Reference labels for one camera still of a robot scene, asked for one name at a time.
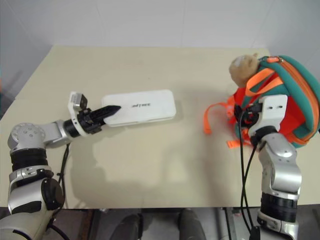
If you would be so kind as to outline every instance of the white case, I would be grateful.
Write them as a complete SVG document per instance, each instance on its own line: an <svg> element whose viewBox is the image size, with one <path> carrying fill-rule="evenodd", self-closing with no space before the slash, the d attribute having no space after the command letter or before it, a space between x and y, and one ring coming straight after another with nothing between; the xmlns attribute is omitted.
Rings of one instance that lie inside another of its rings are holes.
<svg viewBox="0 0 320 240"><path fill-rule="evenodd" d="M106 95L101 102L103 107L121 106L115 115L104 119L110 127L164 121L176 115L174 95L170 90Z"/></svg>

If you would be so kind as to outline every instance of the backpack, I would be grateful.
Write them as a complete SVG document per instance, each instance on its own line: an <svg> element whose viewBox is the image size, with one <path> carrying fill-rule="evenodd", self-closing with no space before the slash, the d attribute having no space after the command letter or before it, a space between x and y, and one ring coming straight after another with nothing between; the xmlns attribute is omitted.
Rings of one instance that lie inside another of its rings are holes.
<svg viewBox="0 0 320 240"><path fill-rule="evenodd" d="M306 145L320 128L319 81L289 56L264 56L259 61L258 72L248 80L246 87L238 88L227 102L212 104L206 109L203 116L204 132L211 133L208 115L210 108L214 106L220 105L226 109L228 121L234 125L237 134L238 125L234 115L236 105L245 110L250 104L257 103L261 97L281 94L287 95L288 101L279 133L296 148ZM242 136L245 144L251 144L248 129L242 129ZM234 148L240 144L239 140L231 140L227 145Z"/></svg>

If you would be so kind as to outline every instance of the zipper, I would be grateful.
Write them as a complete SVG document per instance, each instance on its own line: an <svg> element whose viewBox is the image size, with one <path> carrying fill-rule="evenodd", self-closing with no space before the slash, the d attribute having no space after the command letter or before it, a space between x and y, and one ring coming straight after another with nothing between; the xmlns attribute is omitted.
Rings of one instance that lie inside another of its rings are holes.
<svg viewBox="0 0 320 240"><path fill-rule="evenodd" d="M306 94L308 99L311 101L311 109L312 109L312 115L313 115L313 130L310 132L307 136L303 137L301 140L307 142L317 131L319 121L319 106L318 106L318 100L314 94L314 92L311 90L309 85L306 83L305 79L301 76L301 74L297 71L297 69L292 66L289 62L285 61L283 58L279 57L279 64L286 69L290 75L293 77L293 79L296 81L296 83L300 86L302 91Z"/></svg>

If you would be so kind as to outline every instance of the white bracket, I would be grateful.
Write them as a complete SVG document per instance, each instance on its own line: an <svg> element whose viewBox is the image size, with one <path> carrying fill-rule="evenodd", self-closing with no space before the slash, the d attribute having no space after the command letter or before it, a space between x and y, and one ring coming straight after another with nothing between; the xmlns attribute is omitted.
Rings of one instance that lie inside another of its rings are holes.
<svg viewBox="0 0 320 240"><path fill-rule="evenodd" d="M259 103L262 104L262 111L259 113L256 124L250 127L248 131L249 137L254 136L257 130L266 126L274 126L279 131L280 123L286 115L287 102L287 95L279 94L260 98Z"/></svg>
<svg viewBox="0 0 320 240"><path fill-rule="evenodd" d="M85 132L85 130L83 130L83 128L81 127L81 125L78 121L78 118L77 118L77 115L79 113L79 108L76 103L78 95L82 96L81 93L78 93L75 91L72 91L70 93L70 98L69 98L69 102L68 102L68 109L69 109L69 112L71 115L71 120L72 120L73 126L75 127L75 129L78 131L78 133L81 136L86 137L86 136L88 136L88 134Z"/></svg>

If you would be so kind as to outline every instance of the table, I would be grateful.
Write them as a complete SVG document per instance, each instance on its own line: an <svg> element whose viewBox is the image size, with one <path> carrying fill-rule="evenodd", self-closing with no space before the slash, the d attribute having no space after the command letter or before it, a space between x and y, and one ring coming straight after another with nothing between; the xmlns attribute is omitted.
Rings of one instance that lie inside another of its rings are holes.
<svg viewBox="0 0 320 240"><path fill-rule="evenodd" d="M107 94L170 89L173 120L126 127L103 127L70 146L67 208L237 207L241 196L240 150L223 109L212 111L212 135L202 130L203 113L225 101L237 86L228 67L253 48L138 48L54 46L1 120L0 206L7 205L11 160L7 138L21 122L45 124L70 118L70 91L83 93L91 109ZM302 171L299 204L320 203L320 134L298 150ZM47 150L59 172L64 147ZM250 147L245 147L248 161ZM261 164L252 161L247 180L251 206L260 205Z"/></svg>

